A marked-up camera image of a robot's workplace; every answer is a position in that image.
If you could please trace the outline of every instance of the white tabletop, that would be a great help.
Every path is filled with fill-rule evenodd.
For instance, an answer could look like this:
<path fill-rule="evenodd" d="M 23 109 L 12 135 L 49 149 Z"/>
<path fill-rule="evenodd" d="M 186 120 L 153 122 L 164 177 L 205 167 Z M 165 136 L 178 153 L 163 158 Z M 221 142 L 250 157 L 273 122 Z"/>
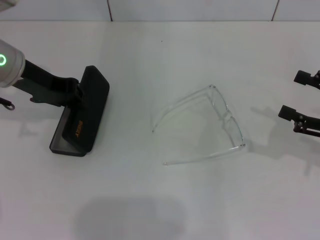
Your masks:
<path fill-rule="evenodd" d="M 29 61 L 81 79 L 95 65 L 110 94 L 93 151 L 51 153 L 63 109 L 0 89 L 3 240 L 318 240 L 320 139 L 293 132 L 282 105 L 320 117 L 316 22 L 1 22 Z M 163 166 L 150 109 L 214 83 L 247 150 Z"/>

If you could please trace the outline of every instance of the clear glasses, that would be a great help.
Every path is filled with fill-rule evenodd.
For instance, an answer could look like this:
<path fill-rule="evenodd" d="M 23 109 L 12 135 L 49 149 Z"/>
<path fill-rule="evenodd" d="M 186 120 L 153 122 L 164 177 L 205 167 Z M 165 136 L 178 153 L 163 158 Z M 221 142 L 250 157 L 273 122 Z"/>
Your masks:
<path fill-rule="evenodd" d="M 214 85 L 171 102 L 152 115 L 151 122 L 164 165 L 210 159 L 245 146 L 236 119 Z"/>

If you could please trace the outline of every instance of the black device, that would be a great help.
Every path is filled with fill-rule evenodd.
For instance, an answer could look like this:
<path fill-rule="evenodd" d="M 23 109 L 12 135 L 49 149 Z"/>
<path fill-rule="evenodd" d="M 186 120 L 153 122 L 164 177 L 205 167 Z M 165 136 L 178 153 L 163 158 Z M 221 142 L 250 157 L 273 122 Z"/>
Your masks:
<path fill-rule="evenodd" d="M 80 83 L 75 78 L 57 77 L 0 40 L 0 87 L 9 86 L 31 94 L 34 103 L 65 107 L 50 144 L 53 153 L 83 157 L 92 150 L 110 90 L 95 66 L 85 68 Z M 0 104 L 15 109 L 3 98 Z"/>
<path fill-rule="evenodd" d="M 298 71 L 294 82 L 302 85 L 310 85 L 320 90 L 320 71 L 311 76 L 305 71 Z M 320 137 L 320 119 L 303 115 L 295 109 L 283 105 L 278 116 L 285 120 L 294 121 L 293 131 L 296 133 Z"/>

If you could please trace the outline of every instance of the green light ring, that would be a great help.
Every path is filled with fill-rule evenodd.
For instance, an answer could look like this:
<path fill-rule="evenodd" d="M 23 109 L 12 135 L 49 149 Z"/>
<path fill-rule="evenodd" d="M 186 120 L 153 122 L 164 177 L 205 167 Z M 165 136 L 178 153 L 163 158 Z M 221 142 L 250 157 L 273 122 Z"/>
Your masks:
<path fill-rule="evenodd" d="M 5 57 L 4 55 L 0 54 L 0 59 L 3 59 L 3 61 L 2 61 L 2 62 L 0 62 L 0 66 L 5 65 L 5 64 L 6 64 L 6 62 L 7 62 L 6 57 Z"/>

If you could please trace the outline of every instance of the white wall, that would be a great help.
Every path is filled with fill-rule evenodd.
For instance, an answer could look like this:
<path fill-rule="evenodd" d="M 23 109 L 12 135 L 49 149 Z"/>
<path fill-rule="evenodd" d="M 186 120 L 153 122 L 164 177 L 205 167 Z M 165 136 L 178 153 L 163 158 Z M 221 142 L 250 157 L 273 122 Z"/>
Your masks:
<path fill-rule="evenodd" d="M 275 21 L 320 21 L 319 0 L 280 0 Z"/>
<path fill-rule="evenodd" d="M 270 21 L 277 0 L 109 0 L 114 21 Z"/>
<path fill-rule="evenodd" d="M 20 0 L 0 20 L 110 21 L 107 0 Z"/>

